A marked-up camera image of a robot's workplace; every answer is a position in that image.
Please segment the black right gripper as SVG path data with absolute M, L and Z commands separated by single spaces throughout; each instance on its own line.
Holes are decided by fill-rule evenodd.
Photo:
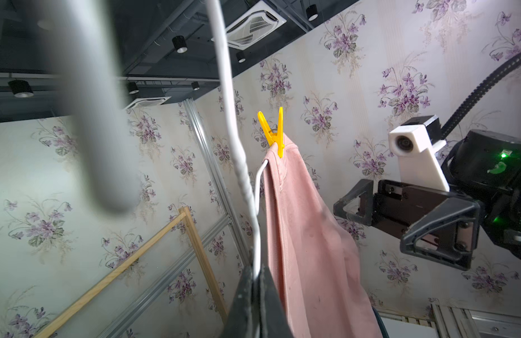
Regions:
M 477 249 L 480 201 L 391 180 L 362 179 L 333 206 L 333 214 L 373 226 L 400 240 L 404 254 L 468 271 Z

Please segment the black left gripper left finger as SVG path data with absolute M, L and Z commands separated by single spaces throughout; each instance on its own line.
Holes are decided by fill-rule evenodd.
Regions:
M 260 286 L 250 266 L 242 270 L 220 337 L 260 337 Z

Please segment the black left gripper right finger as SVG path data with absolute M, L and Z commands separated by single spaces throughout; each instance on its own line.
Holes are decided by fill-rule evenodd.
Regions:
M 293 338 L 272 273 L 266 266 L 261 267 L 259 287 L 260 337 Z

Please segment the yellow clothespin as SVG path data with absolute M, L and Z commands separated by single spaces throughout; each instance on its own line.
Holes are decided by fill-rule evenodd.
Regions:
M 279 114 L 278 115 L 278 124 L 277 124 L 276 131 L 272 130 L 272 128 L 270 127 L 269 123 L 267 122 L 262 111 L 258 112 L 258 121 L 260 123 L 260 126 L 265 135 L 268 145 L 272 146 L 273 144 L 276 144 L 277 145 L 277 155 L 280 157 L 280 159 L 282 159 L 284 157 L 284 149 L 285 149 L 284 109 L 282 106 L 279 108 L 278 114 Z

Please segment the white wire hanger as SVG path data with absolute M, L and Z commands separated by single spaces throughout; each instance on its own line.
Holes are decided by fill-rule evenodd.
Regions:
M 247 205 L 250 224 L 252 227 L 253 249 L 251 252 L 252 271 L 255 279 L 259 278 L 262 266 L 262 237 L 258 214 L 260 211 L 260 175 L 255 182 L 251 183 L 249 178 L 249 167 L 246 152 L 241 143 L 239 128 L 234 105 L 234 86 L 232 77 L 232 65 L 225 31 L 225 21 L 222 7 L 219 1 L 210 0 L 206 2 L 210 28 L 215 43 L 215 53 L 218 62 L 218 74 L 224 103 L 224 112 L 227 131 L 229 135 L 229 149 L 234 165 L 235 175 L 244 202 Z

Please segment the pink t-shirt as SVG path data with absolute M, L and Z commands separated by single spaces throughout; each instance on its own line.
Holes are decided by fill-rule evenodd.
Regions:
M 267 261 L 295 337 L 381 337 L 350 233 L 320 196 L 298 147 L 272 145 L 263 172 Z

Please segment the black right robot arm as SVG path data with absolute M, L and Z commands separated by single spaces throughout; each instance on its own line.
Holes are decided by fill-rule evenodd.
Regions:
M 521 67 L 521 52 L 500 65 L 445 124 L 411 118 L 389 134 L 401 179 L 360 180 L 334 215 L 397 238 L 404 254 L 469 270 L 479 234 L 521 260 L 521 139 L 471 130 L 442 162 L 436 155 L 472 108 Z

